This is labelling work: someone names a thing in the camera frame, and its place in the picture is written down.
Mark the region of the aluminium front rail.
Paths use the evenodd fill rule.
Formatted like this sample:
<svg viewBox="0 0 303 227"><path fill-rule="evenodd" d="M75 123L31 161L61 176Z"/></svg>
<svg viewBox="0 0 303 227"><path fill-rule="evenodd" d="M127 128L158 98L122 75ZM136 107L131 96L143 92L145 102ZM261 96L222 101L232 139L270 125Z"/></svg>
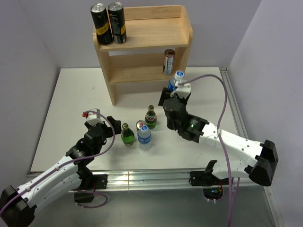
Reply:
<svg viewBox="0 0 303 227"><path fill-rule="evenodd" d="M94 175L107 174L106 189L97 189L107 192L113 191L144 191L144 190L173 190L187 189L192 187L188 181L191 171L205 171L218 179L228 178L227 171L220 170L216 173L212 170L214 162L207 168L194 169L158 169L158 170L91 170ZM66 193L76 189L80 185L80 179L73 172L72 167L64 167L59 172L54 172L49 176L47 173L33 173L27 176L29 184L34 186L34 190L39 192Z"/></svg>

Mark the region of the aluminium rail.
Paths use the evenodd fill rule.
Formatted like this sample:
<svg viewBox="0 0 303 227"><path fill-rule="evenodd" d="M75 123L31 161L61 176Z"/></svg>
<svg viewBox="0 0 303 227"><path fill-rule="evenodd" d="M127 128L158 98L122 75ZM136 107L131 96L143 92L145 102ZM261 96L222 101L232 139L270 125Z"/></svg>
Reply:
<svg viewBox="0 0 303 227"><path fill-rule="evenodd" d="M228 178L227 171L220 170L216 173L212 170L214 162L207 168L194 169L158 169L158 170L91 170L94 175L107 174L106 189L97 189L107 192L113 191L144 191L144 190L173 190L187 189L192 187L188 181L191 171L205 171L218 179ZM64 167L59 172L54 172L49 176L47 173L33 173L27 176L29 184L34 186L34 190L39 192L66 193L76 189L80 185L80 179L73 172L72 167Z"/></svg>
<svg viewBox="0 0 303 227"><path fill-rule="evenodd" d="M257 163L256 155L261 152L259 143L248 139L248 135L244 126L244 122L238 107L234 91L226 68L220 68L223 82L227 89L227 97L229 106L234 119L237 135L229 135L226 131L222 132L222 139L229 155L237 157L244 162L245 165L254 166Z"/></svg>

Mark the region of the aluminium right rail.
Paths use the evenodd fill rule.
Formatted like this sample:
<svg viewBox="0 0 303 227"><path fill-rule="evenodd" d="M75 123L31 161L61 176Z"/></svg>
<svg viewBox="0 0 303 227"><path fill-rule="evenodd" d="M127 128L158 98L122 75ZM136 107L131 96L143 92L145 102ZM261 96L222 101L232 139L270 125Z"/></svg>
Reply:
<svg viewBox="0 0 303 227"><path fill-rule="evenodd" d="M261 152L259 143L248 139L248 135L244 126L244 122L238 107L234 91L226 68L220 68L223 82L227 89L227 97L229 106L234 119L237 135L229 135L226 131L222 132L222 139L229 155L237 157L244 162L245 165L254 166L257 163L256 155Z"/></svg>

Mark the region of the right black yellow can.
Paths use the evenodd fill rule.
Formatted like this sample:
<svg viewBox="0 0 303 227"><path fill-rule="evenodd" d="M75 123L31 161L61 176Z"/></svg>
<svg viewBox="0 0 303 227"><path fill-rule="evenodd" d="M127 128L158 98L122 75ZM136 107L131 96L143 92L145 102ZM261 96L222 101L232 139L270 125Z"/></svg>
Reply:
<svg viewBox="0 0 303 227"><path fill-rule="evenodd" d="M112 2L108 5L109 20L114 42L124 44L127 41L124 7L120 2Z"/></svg>

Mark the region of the rear silver red-tab can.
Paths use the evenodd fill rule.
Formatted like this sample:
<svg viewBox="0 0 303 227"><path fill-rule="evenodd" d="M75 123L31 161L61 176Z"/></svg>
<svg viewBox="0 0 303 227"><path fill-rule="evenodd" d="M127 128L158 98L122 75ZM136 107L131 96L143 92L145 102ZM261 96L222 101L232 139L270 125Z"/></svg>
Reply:
<svg viewBox="0 0 303 227"><path fill-rule="evenodd" d="M137 132L139 132L139 130L141 129L141 127L142 127L143 125L146 125L146 122L145 122L144 120L138 120L138 121L136 122L136 129L137 129Z"/></svg>

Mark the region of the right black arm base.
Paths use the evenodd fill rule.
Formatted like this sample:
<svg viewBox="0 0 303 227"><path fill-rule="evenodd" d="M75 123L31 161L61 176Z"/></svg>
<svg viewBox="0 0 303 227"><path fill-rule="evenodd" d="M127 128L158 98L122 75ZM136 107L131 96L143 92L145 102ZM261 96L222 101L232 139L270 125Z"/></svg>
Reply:
<svg viewBox="0 0 303 227"><path fill-rule="evenodd" d="M229 179L218 179L205 171L191 171L188 183L191 186L206 187L203 189L204 196L210 200L217 200L223 197L223 186L229 184Z"/></svg>

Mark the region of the green glass bottle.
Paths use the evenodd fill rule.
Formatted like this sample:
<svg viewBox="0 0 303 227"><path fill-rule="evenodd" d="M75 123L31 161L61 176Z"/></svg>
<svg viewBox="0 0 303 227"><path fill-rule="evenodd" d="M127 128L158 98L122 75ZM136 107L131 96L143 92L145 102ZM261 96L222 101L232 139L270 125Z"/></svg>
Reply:
<svg viewBox="0 0 303 227"><path fill-rule="evenodd" d="M154 106L149 105L148 111L145 115L145 122L149 129L154 129L157 125L157 115L154 111Z"/></svg>
<svg viewBox="0 0 303 227"><path fill-rule="evenodd" d="M122 124L121 139L126 146L134 144L134 132L129 128L127 123Z"/></svg>

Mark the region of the clear water bottle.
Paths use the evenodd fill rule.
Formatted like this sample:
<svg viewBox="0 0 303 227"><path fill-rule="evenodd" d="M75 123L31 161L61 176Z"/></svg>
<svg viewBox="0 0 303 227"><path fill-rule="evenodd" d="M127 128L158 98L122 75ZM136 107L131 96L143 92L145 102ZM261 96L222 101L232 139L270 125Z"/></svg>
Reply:
<svg viewBox="0 0 303 227"><path fill-rule="evenodd" d="M177 70L174 77L172 77L169 80L169 83L167 86L168 90L174 91L177 88L176 83L181 82L183 80L183 77L184 77L184 72L182 72L181 70Z"/></svg>
<svg viewBox="0 0 303 227"><path fill-rule="evenodd" d="M148 151L152 146L152 133L150 129L143 125L138 131L139 147L143 151Z"/></svg>

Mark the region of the silver blue energy can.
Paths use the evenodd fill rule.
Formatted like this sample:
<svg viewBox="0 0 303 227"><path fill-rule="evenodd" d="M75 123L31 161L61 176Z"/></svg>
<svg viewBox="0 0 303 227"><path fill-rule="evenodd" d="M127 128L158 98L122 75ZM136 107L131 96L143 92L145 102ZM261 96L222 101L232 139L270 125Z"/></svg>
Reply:
<svg viewBox="0 0 303 227"><path fill-rule="evenodd" d="M173 72L173 65L175 59L175 51L173 49L166 49L164 52L164 62L163 62L163 74L170 76Z"/></svg>

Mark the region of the black yellow can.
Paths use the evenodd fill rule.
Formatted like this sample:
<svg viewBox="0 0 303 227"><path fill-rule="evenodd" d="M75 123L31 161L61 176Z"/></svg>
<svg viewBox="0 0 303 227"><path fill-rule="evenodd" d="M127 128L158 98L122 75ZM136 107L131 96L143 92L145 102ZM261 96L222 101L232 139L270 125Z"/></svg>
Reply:
<svg viewBox="0 0 303 227"><path fill-rule="evenodd" d="M90 7L90 12L96 29L99 44L112 44L113 37L105 5L102 3L95 3Z"/></svg>
<svg viewBox="0 0 303 227"><path fill-rule="evenodd" d="M127 41L124 7L120 2L112 2L108 5L109 20L114 42L124 44Z"/></svg>

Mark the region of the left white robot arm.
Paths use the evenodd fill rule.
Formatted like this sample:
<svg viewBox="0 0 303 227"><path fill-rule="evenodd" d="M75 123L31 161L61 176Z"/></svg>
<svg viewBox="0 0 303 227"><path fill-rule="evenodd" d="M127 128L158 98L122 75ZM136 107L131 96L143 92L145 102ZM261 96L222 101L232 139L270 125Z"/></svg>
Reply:
<svg viewBox="0 0 303 227"><path fill-rule="evenodd" d="M33 222L35 211L68 191L91 186L92 173L87 165L103 154L101 149L107 139L114 139L122 129L121 121L112 116L87 111L83 117L87 132L55 165L23 185L9 185L2 191L0 217L7 226L27 227Z"/></svg>

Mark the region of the left black yellow can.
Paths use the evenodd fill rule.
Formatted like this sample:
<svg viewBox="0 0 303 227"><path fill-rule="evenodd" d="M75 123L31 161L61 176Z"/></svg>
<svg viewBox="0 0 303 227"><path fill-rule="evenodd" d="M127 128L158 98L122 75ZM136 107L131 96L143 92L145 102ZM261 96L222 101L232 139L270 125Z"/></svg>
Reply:
<svg viewBox="0 0 303 227"><path fill-rule="evenodd" d="M90 12L96 29L99 44L112 44L113 37L105 5L102 3L95 3L90 7Z"/></svg>

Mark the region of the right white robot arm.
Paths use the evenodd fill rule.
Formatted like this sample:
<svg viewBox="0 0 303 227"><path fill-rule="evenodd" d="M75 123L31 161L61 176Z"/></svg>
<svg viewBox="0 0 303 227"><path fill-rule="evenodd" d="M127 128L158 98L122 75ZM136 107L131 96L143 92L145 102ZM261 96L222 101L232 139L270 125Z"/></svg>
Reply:
<svg viewBox="0 0 303 227"><path fill-rule="evenodd" d="M189 114L186 105L190 95L189 88L175 91L163 88L158 105L167 117L167 127L188 141L221 148L237 160L211 160L205 170L190 173L189 183L192 186L228 185L230 178L249 178L261 186L271 186L278 164L274 142L252 141L219 130L208 120Z"/></svg>

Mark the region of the left green glass bottle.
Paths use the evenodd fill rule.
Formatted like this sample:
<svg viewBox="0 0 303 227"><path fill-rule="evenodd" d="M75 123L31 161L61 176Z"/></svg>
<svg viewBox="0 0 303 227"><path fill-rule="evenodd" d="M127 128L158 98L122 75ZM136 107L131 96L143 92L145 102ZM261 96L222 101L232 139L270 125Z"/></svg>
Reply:
<svg viewBox="0 0 303 227"><path fill-rule="evenodd" d="M122 124L121 139L126 146L134 144L134 132L129 128L127 123Z"/></svg>

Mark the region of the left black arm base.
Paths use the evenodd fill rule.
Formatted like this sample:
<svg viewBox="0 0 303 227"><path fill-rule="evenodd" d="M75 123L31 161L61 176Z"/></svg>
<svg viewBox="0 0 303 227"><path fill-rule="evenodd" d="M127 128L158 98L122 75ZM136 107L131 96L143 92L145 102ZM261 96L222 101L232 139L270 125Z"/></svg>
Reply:
<svg viewBox="0 0 303 227"><path fill-rule="evenodd" d="M76 190L78 191L93 191L97 189L106 189L107 187L107 174L94 175L86 166L82 167L76 175L80 179L80 185ZM94 194L85 192L75 192L74 201L77 204L91 203L95 198Z"/></svg>

